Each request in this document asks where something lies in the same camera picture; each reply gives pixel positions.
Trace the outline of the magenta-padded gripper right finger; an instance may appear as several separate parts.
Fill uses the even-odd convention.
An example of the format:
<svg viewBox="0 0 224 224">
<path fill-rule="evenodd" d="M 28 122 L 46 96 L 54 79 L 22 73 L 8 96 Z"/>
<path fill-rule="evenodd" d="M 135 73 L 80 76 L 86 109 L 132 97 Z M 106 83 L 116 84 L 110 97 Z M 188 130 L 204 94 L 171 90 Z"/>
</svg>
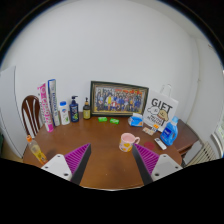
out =
<svg viewBox="0 0 224 224">
<path fill-rule="evenodd" d="M 158 155 L 150 149 L 134 144 L 132 154 L 145 185 L 180 171 L 182 167 L 167 154 Z"/>
</svg>

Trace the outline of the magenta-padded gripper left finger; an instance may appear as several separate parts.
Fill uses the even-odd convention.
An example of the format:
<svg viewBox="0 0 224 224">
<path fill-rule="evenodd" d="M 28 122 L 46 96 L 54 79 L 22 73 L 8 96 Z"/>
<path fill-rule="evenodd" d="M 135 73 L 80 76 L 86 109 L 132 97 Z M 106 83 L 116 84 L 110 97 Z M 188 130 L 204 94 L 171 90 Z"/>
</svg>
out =
<svg viewBox="0 0 224 224">
<path fill-rule="evenodd" d="M 87 143 L 66 155 L 56 154 L 42 169 L 79 185 L 90 155 L 91 144 Z"/>
</svg>

